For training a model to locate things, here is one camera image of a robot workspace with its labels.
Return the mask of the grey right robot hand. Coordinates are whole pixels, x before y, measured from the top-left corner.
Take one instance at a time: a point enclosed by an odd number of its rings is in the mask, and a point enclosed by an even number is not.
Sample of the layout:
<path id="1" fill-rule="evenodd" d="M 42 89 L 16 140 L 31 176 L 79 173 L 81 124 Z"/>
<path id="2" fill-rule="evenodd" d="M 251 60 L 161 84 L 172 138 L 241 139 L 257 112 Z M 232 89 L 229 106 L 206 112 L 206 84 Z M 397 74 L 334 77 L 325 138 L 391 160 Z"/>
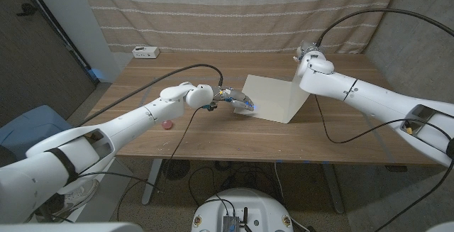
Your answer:
<path id="1" fill-rule="evenodd" d="M 293 57 L 296 62 L 301 62 L 303 57 L 309 52 L 320 52 L 320 48 L 316 46 L 315 43 L 310 43 L 307 41 L 301 41 L 297 47 L 297 54 Z"/>

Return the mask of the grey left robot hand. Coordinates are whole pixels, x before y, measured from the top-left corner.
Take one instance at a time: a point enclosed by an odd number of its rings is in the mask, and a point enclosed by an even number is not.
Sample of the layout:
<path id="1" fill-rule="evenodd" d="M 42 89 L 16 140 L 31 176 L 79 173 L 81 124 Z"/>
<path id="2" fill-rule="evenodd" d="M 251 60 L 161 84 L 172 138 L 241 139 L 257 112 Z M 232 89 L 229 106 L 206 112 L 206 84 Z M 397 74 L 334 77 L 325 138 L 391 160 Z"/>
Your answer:
<path id="1" fill-rule="evenodd" d="M 255 105 L 249 96 L 241 91 L 235 90 L 231 87 L 212 87 L 213 90 L 213 101 L 226 101 L 231 104 L 234 108 L 254 111 Z"/>

